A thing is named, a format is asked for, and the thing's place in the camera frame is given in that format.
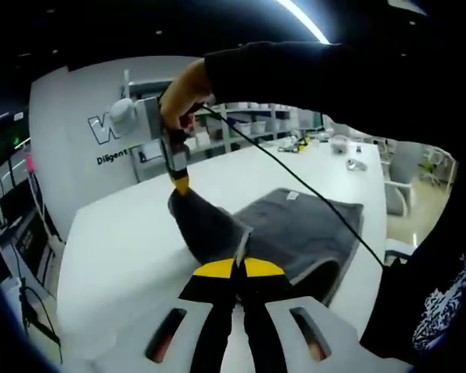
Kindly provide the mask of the person's right hand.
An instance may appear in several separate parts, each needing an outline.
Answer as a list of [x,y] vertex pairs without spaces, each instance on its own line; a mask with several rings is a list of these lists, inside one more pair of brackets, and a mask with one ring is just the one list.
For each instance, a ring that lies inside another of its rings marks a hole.
[[160,99],[160,114],[168,131],[180,131],[182,117],[186,128],[193,126],[190,109],[196,103],[204,102],[211,95],[205,59],[192,62],[184,72],[163,93]]

